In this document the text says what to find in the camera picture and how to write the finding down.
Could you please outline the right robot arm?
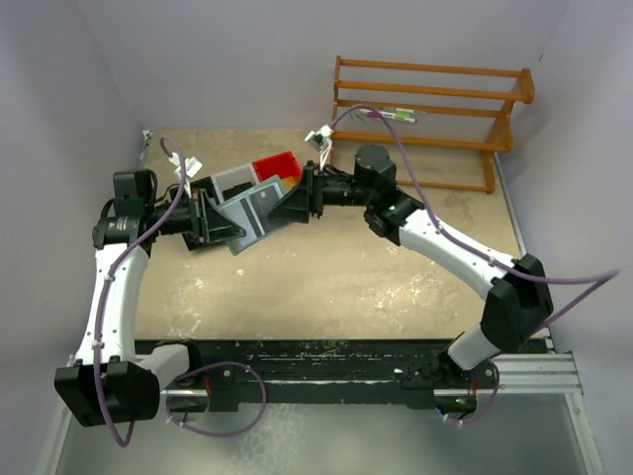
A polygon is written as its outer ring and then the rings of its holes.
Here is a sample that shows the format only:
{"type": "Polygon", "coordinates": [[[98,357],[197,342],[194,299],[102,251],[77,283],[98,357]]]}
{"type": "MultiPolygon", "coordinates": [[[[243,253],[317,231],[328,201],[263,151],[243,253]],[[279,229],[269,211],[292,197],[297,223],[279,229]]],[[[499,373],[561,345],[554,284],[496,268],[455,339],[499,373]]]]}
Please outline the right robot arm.
{"type": "Polygon", "coordinates": [[[330,205],[364,208],[364,220],[378,237],[416,251],[457,276],[483,300],[481,321],[447,347],[445,365],[474,369],[499,354],[516,352],[553,313],[541,261],[495,251],[438,221],[429,207],[397,184],[397,167],[387,150],[363,145],[346,173],[308,163],[301,181],[269,212],[275,221],[306,223],[330,205]]]}

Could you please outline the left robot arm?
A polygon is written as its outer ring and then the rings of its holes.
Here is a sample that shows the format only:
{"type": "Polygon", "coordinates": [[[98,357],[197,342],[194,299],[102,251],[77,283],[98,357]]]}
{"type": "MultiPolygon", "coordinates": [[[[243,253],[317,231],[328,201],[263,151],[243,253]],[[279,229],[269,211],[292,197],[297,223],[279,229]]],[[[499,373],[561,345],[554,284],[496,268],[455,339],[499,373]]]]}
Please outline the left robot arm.
{"type": "Polygon", "coordinates": [[[92,231],[96,279],[86,330],[73,361],[54,376],[58,396],[84,427],[153,419],[161,391],[202,365],[199,345],[189,341],[136,354],[138,297],[155,240],[178,235],[194,251],[245,234],[220,213],[209,177],[184,192],[172,184],[162,198],[148,169],[117,172],[113,185],[92,231]]]}

